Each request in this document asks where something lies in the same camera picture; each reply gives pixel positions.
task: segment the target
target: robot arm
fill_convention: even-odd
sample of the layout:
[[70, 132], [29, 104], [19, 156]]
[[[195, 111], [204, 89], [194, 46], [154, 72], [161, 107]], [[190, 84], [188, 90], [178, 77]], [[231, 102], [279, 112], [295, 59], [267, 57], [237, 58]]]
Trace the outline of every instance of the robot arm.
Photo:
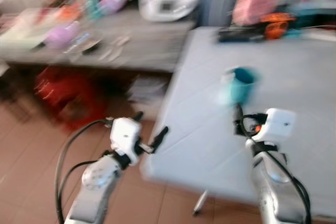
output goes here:
[[[287, 167], [286, 156], [278, 152], [276, 145], [267, 142], [259, 144]], [[247, 140], [246, 146], [253, 156], [251, 178], [259, 196], [263, 223], [304, 223], [306, 217], [304, 204], [289, 177], [251, 140]]]
[[118, 118], [111, 129], [111, 152], [106, 152], [83, 173], [82, 184], [65, 224], [102, 224], [108, 209], [109, 197], [123, 170], [135, 165], [143, 152], [155, 153], [168, 128], [154, 138], [151, 145], [141, 143], [141, 124], [131, 118]]
[[[245, 129], [244, 118], [257, 122], [252, 132]], [[253, 115], [243, 115], [240, 105], [235, 110], [235, 134], [247, 137], [245, 145], [253, 157], [251, 177], [264, 224], [311, 221], [308, 193], [288, 171], [286, 156], [275, 144], [289, 136], [294, 121], [295, 114], [286, 110], [272, 108]]]

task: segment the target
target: teal cup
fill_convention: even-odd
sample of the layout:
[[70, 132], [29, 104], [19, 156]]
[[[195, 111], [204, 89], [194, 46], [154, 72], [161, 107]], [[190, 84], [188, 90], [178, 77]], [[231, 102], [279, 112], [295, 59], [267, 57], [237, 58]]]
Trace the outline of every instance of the teal cup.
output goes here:
[[230, 103], [246, 104], [258, 80], [256, 72], [251, 68], [241, 67], [232, 69], [228, 73], [234, 75], [228, 84]]

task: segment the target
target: white table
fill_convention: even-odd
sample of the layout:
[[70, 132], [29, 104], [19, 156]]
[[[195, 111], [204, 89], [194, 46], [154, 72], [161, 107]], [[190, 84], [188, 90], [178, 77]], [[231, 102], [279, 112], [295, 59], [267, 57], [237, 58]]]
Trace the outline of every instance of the white table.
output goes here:
[[217, 44], [218, 28], [190, 33], [156, 131], [170, 128], [143, 171], [201, 193], [255, 201], [251, 159], [244, 138], [233, 135], [232, 110], [218, 101], [220, 77], [235, 66], [253, 66], [262, 76], [246, 112], [292, 110], [292, 136], [280, 143], [289, 168], [306, 185], [312, 213], [334, 216], [336, 209], [335, 44], [316, 40], [276, 40], [259, 44]]

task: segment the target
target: red chair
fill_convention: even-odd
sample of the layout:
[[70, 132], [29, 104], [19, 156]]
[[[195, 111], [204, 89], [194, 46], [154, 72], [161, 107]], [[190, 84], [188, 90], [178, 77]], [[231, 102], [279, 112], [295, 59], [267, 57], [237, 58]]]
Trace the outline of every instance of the red chair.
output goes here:
[[47, 68], [37, 76], [35, 90], [55, 120], [69, 130], [106, 116], [100, 91], [82, 74]]

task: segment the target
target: tiled floor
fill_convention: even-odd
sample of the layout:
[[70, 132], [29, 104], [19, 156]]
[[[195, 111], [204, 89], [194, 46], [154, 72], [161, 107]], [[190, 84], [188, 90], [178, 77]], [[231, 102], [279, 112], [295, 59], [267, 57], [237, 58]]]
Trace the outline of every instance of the tiled floor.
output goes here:
[[[0, 223], [55, 224], [54, 174], [59, 152], [68, 134], [43, 119], [26, 100], [32, 117], [18, 123], [0, 106]], [[123, 99], [111, 103], [111, 116], [131, 116]], [[143, 121], [142, 136], [149, 138], [154, 122]], [[98, 158], [109, 149], [109, 132], [97, 127], [86, 132], [69, 150], [64, 170]], [[67, 213], [80, 188], [84, 168], [74, 172], [63, 196]], [[258, 209], [230, 201], [209, 199], [201, 215], [191, 216], [199, 195], [166, 184], [146, 182], [138, 166], [130, 167], [110, 198], [105, 223], [124, 224], [254, 224]]]

